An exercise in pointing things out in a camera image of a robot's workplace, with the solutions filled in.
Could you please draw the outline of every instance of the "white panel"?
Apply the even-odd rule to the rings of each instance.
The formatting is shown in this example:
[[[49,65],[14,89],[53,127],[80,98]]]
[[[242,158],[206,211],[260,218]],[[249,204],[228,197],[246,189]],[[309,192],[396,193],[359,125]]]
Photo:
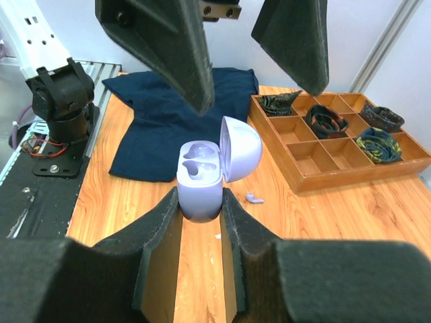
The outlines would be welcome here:
[[[118,63],[128,72],[146,70],[103,32],[94,13],[94,0],[37,2],[75,59]],[[400,2],[328,0],[329,90],[348,90]],[[262,85],[296,86],[251,38],[263,0],[242,0],[240,4],[243,10],[238,21],[205,23],[214,66],[252,68]]]
[[[404,129],[431,151],[431,1],[424,1],[374,76],[365,94],[405,119]],[[431,186],[431,168],[423,177]]]

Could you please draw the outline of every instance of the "towel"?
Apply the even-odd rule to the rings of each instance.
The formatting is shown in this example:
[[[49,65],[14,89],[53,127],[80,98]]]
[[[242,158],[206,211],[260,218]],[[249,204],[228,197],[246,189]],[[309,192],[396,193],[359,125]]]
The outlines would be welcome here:
[[[259,92],[253,70],[215,68],[215,103],[199,116],[158,74],[132,73],[103,84],[134,111],[109,173],[131,180],[171,182],[181,146],[206,140],[219,144],[223,116],[246,122],[251,95]]]

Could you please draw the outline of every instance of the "white container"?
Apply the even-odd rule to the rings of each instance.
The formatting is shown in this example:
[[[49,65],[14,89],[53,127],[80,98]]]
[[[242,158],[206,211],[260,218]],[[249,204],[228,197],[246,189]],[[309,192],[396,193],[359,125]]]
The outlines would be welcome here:
[[[245,122],[223,117],[220,148],[190,141],[180,149],[176,179],[183,215],[194,222],[215,219],[222,207],[223,177],[235,182],[253,172],[262,158],[262,140]]]

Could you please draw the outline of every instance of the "wooden table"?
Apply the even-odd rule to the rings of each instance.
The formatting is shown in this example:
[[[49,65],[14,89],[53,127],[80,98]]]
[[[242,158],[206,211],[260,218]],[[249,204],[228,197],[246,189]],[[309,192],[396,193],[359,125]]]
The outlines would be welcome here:
[[[292,89],[261,87],[261,94]],[[92,246],[152,209],[174,186],[110,176],[132,109],[112,96],[68,236]],[[283,238],[403,240],[431,257],[431,193],[416,176],[295,195],[264,147],[259,167],[227,185],[244,208]],[[246,193],[265,202],[253,205]],[[220,222],[183,221],[175,322],[226,321]]]

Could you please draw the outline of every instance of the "case lid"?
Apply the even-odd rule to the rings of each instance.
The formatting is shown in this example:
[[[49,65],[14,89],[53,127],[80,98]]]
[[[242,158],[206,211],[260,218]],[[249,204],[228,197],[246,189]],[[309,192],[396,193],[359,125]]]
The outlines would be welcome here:
[[[253,172],[262,158],[262,140],[249,124],[224,116],[220,131],[220,154],[224,179],[235,182]]]

